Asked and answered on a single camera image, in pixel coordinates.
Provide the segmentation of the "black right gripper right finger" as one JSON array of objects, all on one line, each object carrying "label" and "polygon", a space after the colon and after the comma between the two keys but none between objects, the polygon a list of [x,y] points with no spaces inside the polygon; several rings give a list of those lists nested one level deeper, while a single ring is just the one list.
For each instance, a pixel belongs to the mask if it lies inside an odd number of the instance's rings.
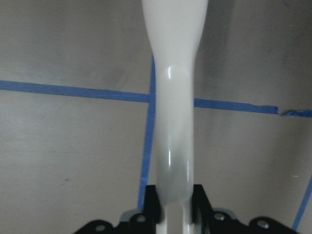
[{"label": "black right gripper right finger", "polygon": [[194,185],[191,201],[193,222],[201,226],[207,226],[214,211],[202,185]]}]

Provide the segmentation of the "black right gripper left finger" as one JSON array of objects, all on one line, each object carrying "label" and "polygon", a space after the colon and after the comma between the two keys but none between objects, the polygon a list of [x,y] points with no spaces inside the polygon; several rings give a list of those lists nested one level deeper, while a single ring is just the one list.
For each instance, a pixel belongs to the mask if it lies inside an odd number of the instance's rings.
[{"label": "black right gripper left finger", "polygon": [[145,187],[143,214],[155,224],[161,222],[162,208],[155,185],[147,185]]}]

